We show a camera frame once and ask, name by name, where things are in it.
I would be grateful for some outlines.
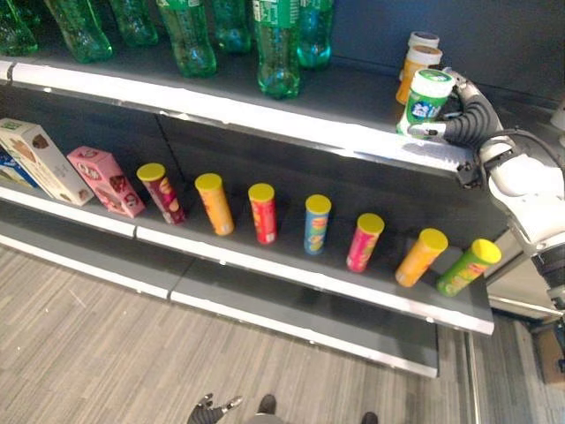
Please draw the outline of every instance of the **blue pringles can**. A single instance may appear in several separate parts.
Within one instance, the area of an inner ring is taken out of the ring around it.
[[[320,254],[323,250],[331,208],[332,202],[321,194],[313,194],[306,199],[304,249],[307,254]]]

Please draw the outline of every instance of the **person's foot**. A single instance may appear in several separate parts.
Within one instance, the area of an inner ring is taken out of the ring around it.
[[[379,424],[379,417],[375,413],[365,413],[363,415],[363,419],[361,420],[361,424]]]
[[[257,413],[268,413],[269,415],[275,415],[276,412],[276,399],[273,395],[265,395],[261,399],[259,404],[259,409]]]

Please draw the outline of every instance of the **pink box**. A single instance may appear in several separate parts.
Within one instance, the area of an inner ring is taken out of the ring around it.
[[[67,158],[110,212],[133,218],[145,209],[112,154],[82,146]]]

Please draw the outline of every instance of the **floor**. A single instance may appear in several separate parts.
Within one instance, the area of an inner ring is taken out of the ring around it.
[[[484,422],[565,422],[565,392],[541,381],[523,324],[497,318],[474,341]],[[180,424],[208,392],[244,396],[224,424],[269,392],[289,423],[358,423],[369,410],[381,423],[467,423],[463,334],[440,329],[440,353],[441,377],[426,379],[0,247],[3,424]]]

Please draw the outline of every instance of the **red pringles can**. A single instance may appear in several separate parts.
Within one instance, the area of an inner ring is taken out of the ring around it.
[[[167,223],[177,224],[185,220],[185,211],[165,175],[164,166],[160,163],[146,163],[138,169],[137,176],[151,194]]]
[[[374,246],[385,228],[385,222],[375,214],[363,214],[357,220],[357,229],[347,255],[347,268],[363,272],[371,259]]]
[[[265,183],[252,185],[248,192],[257,240],[268,245],[276,240],[275,189]]]

